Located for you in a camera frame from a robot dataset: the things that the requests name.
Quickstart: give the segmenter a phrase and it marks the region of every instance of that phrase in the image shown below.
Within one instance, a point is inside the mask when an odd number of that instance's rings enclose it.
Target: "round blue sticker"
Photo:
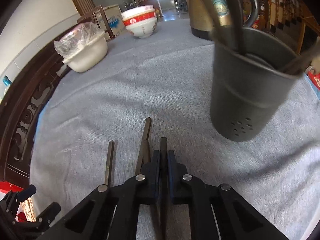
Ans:
[[[217,10],[218,16],[222,17],[229,14],[229,9],[226,0],[212,0],[212,3]]]

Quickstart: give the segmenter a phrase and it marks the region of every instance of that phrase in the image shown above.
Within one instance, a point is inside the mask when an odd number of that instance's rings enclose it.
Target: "silver bolt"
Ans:
[[[99,192],[105,192],[108,189],[108,186],[106,184],[102,184],[98,187]]]
[[[220,185],[220,188],[223,190],[223,191],[228,191],[231,189],[230,185],[229,184],[226,184],[226,183],[223,183]]]
[[[189,181],[189,180],[192,180],[192,175],[190,175],[190,174],[184,174],[184,175],[182,176],[182,178],[183,178],[183,180]]]
[[[137,181],[142,181],[142,180],[144,180],[145,178],[146,178],[146,176],[144,176],[143,174],[139,174],[139,175],[136,176],[136,180],[137,180]]]

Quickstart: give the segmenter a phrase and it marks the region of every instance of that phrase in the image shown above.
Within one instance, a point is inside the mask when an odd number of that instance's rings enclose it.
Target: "black kettle base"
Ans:
[[[201,31],[201,30],[197,30],[191,27],[191,32],[194,36],[201,38],[201,39],[205,39],[205,40],[211,40],[209,33],[210,32],[206,32],[206,31]]]

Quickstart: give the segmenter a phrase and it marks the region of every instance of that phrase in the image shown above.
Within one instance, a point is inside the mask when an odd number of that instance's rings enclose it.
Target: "gold kettle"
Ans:
[[[228,5],[226,0],[211,0],[216,13],[219,17],[221,26],[231,25],[231,15],[229,13]],[[258,17],[258,2],[257,0],[250,0],[251,3],[251,14],[248,20],[244,23],[245,27],[253,25]],[[203,0],[189,0],[188,4],[189,15],[190,15],[190,26],[193,35],[209,40],[209,33],[213,27],[213,21],[210,17]]]

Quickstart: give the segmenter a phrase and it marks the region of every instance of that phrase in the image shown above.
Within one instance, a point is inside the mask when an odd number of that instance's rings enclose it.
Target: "clear plastic bag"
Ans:
[[[82,50],[95,35],[104,33],[92,22],[80,23],[71,32],[63,36],[60,41],[54,41],[54,48],[65,59]]]

